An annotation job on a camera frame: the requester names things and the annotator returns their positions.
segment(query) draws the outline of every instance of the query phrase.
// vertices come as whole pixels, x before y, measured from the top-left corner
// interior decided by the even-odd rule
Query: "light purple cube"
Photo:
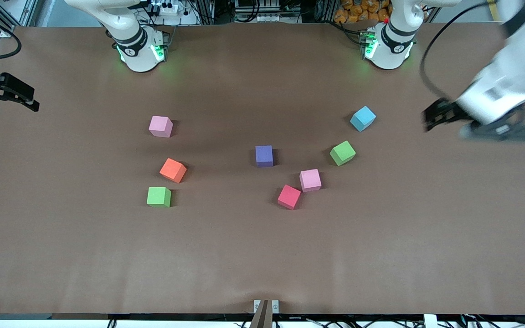
[[[155,137],[171,137],[173,122],[165,116],[153,116],[149,125],[149,132]]]
[[[301,190],[304,193],[321,189],[321,179],[317,169],[301,171],[299,181],[301,181]]]

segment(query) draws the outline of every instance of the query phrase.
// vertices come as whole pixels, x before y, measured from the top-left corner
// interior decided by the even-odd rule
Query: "pink cube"
[[[279,195],[278,203],[290,210],[294,210],[300,195],[301,191],[298,191],[290,185],[285,185],[283,191],[281,191],[281,194]]]
[[[321,189],[321,179],[319,178],[318,169],[301,171],[299,181],[301,181],[301,190],[304,193]]]
[[[155,137],[169,138],[173,129],[173,122],[165,116],[153,116],[149,131]]]

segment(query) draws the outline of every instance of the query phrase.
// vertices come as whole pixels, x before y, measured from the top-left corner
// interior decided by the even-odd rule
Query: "light blue cube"
[[[352,116],[350,123],[352,123],[358,131],[363,131],[375,120],[375,118],[376,115],[370,110],[370,108],[364,106]]]

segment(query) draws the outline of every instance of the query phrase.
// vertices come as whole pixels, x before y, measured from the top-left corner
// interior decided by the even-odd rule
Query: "green cube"
[[[149,187],[147,205],[150,207],[169,207],[171,204],[171,190],[166,187]]]
[[[346,140],[343,143],[334,147],[334,149],[329,152],[331,158],[335,160],[335,164],[340,166],[349,162],[354,156],[356,156],[356,151],[352,148],[352,145]]]

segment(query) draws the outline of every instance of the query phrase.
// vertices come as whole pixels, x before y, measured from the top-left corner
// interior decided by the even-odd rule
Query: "wooden block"
[[[278,203],[290,210],[294,210],[300,195],[301,191],[286,184],[279,195]]]
[[[364,106],[352,116],[350,123],[352,123],[358,131],[363,131],[375,120],[375,118],[376,115],[370,110],[370,108]]]
[[[274,165],[273,146],[256,146],[254,152],[257,158],[257,168],[270,168]]]
[[[150,207],[171,206],[171,190],[166,187],[149,187],[147,205]]]
[[[341,166],[346,162],[349,162],[354,156],[356,156],[356,151],[352,148],[352,145],[346,140],[343,143],[333,147],[331,152],[329,152],[331,158],[334,159],[337,166]]]
[[[321,189],[321,179],[319,178],[318,169],[301,171],[299,181],[301,182],[301,190],[304,193]]]
[[[173,182],[180,183],[181,178],[185,174],[185,171],[187,171],[187,169],[185,168],[185,166],[183,166],[183,164],[181,164],[180,162],[176,162],[171,158],[168,158],[165,161],[165,164],[163,164],[161,170],[159,171],[159,174]]]
[[[153,116],[149,125],[149,131],[155,137],[171,137],[173,122],[165,116]]]

